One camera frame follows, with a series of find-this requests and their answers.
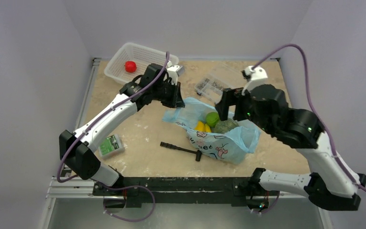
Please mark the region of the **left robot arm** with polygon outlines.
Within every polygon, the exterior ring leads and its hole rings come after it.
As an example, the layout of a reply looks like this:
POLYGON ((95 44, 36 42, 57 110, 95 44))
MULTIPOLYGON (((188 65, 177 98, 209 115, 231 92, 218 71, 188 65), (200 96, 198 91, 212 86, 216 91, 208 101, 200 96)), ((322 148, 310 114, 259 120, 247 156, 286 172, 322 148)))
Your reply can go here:
POLYGON ((87 124, 74 131, 64 130, 59 136, 61 164, 83 180, 102 183, 111 195, 121 193, 122 175, 103 164, 94 153, 114 129, 152 101, 169 108, 183 108, 178 69, 178 65, 149 64, 144 74, 126 83, 87 124))

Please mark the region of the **light blue plastic bag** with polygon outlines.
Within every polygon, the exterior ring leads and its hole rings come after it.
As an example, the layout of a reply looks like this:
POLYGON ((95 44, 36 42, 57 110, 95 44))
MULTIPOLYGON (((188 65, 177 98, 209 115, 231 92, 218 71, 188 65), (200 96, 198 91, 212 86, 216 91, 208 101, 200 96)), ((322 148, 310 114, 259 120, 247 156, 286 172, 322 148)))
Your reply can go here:
POLYGON ((186 131, 190 144, 212 159, 239 164, 247 154, 255 152, 261 130, 252 122, 238 122, 238 127, 227 133, 208 133, 195 130, 198 122, 206 123, 206 115, 215 112, 211 105, 193 97, 184 99, 185 107, 167 110, 162 120, 176 124, 186 131))

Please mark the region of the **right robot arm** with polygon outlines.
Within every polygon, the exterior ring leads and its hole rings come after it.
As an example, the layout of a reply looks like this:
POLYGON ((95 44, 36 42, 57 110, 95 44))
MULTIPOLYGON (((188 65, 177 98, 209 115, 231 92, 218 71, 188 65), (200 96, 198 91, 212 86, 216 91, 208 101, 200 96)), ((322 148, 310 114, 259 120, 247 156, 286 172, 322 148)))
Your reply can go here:
POLYGON ((309 163, 310 174, 277 173, 256 168, 248 187, 254 194, 283 191, 297 194, 328 211, 356 211, 361 203, 358 189, 366 185, 366 175, 347 168, 338 153, 332 152, 329 135, 317 115, 291 108, 283 90, 263 84, 251 91, 226 88, 216 104, 221 120, 234 106, 234 120, 248 120, 277 141, 295 149, 309 163))

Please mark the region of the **green fake fruit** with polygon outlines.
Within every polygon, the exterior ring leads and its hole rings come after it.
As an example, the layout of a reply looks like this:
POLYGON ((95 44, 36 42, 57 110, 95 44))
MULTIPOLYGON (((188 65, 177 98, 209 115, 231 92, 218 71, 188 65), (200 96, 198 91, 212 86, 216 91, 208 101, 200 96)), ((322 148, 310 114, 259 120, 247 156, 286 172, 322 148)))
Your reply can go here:
POLYGON ((212 128, 214 128, 219 121, 220 117, 217 112, 209 112, 205 117, 205 122, 212 128))

